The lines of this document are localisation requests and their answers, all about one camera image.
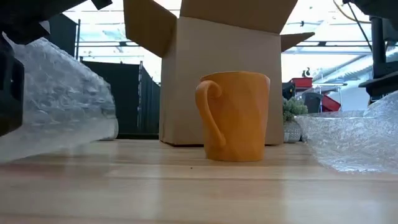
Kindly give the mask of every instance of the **wooden table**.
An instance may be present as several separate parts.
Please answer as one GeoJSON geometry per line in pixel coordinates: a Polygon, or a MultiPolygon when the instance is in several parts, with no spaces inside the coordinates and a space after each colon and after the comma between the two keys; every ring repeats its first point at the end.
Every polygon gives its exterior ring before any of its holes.
{"type": "Polygon", "coordinates": [[[158,141],[96,142],[0,167],[0,223],[397,223],[398,177],[341,174],[301,144],[261,162],[158,141]]]}

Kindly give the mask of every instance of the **yellow cable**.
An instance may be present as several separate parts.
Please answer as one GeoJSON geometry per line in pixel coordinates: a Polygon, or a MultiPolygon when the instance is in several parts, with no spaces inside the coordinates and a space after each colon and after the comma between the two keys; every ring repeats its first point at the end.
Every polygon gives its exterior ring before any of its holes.
{"type": "MultiPolygon", "coordinates": [[[[336,6],[337,9],[342,13],[343,16],[345,16],[347,19],[349,19],[349,20],[351,20],[351,21],[356,22],[356,20],[355,20],[354,18],[352,18],[352,17],[350,17],[349,15],[347,15],[347,14],[341,9],[341,7],[337,4],[336,0],[333,0],[333,2],[335,3],[335,6],[336,6]]],[[[371,22],[369,22],[369,21],[358,21],[358,22],[363,23],[363,24],[371,24],[371,22]]]]}

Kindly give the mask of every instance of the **plastic bubble wrap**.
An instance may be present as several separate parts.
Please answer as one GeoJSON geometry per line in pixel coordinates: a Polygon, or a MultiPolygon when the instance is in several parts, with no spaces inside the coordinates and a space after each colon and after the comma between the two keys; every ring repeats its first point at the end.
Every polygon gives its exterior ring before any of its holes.
{"type": "Polygon", "coordinates": [[[398,173],[398,91],[366,111],[295,117],[319,163],[343,172],[398,173]]]}
{"type": "Polygon", "coordinates": [[[24,121],[0,137],[0,162],[115,135],[109,84],[46,39],[9,42],[25,66],[24,121]]]}

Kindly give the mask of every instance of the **orange mug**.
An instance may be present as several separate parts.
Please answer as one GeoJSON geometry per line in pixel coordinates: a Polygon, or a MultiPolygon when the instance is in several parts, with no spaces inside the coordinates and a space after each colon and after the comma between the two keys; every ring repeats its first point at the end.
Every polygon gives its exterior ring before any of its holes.
{"type": "Polygon", "coordinates": [[[254,72],[221,72],[201,78],[196,104],[205,151],[216,161],[260,161],[268,120],[270,80],[254,72]]]}

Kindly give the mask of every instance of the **small plant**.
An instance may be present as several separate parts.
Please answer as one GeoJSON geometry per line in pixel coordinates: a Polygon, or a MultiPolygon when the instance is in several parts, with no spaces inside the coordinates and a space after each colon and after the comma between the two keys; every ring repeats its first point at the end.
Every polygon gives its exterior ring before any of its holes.
{"type": "Polygon", "coordinates": [[[306,113],[308,113],[308,108],[302,100],[296,100],[295,98],[286,100],[284,98],[284,123],[293,121],[294,116],[306,113]]]}

